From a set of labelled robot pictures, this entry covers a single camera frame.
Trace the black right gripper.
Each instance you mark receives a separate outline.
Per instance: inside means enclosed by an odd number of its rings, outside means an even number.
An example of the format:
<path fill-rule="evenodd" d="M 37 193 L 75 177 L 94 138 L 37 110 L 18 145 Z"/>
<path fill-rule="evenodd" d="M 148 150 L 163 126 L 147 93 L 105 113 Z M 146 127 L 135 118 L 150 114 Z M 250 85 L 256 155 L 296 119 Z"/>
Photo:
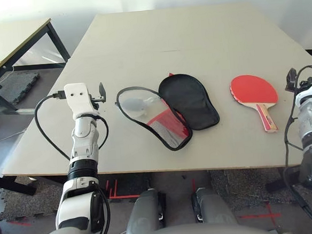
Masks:
<path fill-rule="evenodd" d="M 286 76 L 286 91 L 295 90 L 295 81 L 296 81 L 297 71 L 294 68 L 291 68 Z M 299 83 L 300 87 L 311 87 L 312 86 L 312 77 L 307 78 L 304 81 Z"/>

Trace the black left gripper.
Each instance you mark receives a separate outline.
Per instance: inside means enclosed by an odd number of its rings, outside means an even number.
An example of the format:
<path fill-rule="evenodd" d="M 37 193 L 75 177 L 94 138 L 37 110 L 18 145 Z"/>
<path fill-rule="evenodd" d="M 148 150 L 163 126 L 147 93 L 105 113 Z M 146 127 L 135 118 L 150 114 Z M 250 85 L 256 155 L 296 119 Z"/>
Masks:
<path fill-rule="evenodd" d="M 101 82 L 99 83 L 99 93 L 100 93 L 100 96 L 97 98 L 89 94 L 90 102 L 95 110 L 99 109 L 99 102 L 102 102 L 102 103 L 106 102 L 106 91 Z"/>

